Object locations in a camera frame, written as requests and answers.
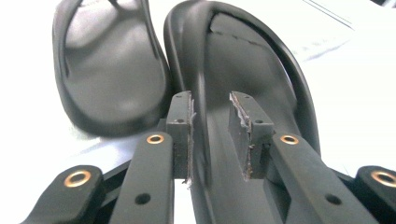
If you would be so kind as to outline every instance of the black slipper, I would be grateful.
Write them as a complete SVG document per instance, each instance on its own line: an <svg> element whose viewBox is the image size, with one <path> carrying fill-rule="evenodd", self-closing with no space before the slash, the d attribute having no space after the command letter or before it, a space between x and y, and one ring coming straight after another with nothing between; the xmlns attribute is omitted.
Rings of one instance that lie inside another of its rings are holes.
<svg viewBox="0 0 396 224"><path fill-rule="evenodd" d="M53 22L58 91L85 132L124 136L158 123L171 99L147 0L63 0Z"/></svg>
<svg viewBox="0 0 396 224"><path fill-rule="evenodd" d="M177 91L196 105L191 195L198 223L273 223L262 180L244 181L228 133L230 92L248 94L275 130L302 136L319 153L304 75L265 24L227 4L190 1L169 13L167 56Z"/></svg>

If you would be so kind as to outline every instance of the brass ring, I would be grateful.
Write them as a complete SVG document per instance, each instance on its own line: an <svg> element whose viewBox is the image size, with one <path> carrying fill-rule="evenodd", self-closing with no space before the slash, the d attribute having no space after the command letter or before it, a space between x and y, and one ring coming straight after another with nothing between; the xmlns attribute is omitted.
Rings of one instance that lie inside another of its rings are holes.
<svg viewBox="0 0 396 224"><path fill-rule="evenodd" d="M396 188L395 175L388 174L383 171L372 171L372 178L385 186Z"/></svg>
<svg viewBox="0 0 396 224"><path fill-rule="evenodd" d="M76 175L84 175L84 178L73 181L72 178ZM75 171L64 180L64 185L68 188L75 188L87 183L91 179L91 173L86 170Z"/></svg>
<svg viewBox="0 0 396 224"><path fill-rule="evenodd" d="M283 135L280 137L280 140L289 145L297 145L299 143L298 138L291 135Z"/></svg>
<svg viewBox="0 0 396 224"><path fill-rule="evenodd" d="M150 144L160 144L161 142L163 142L163 136L160 134L153 134L151 136L148 137L148 143Z"/></svg>

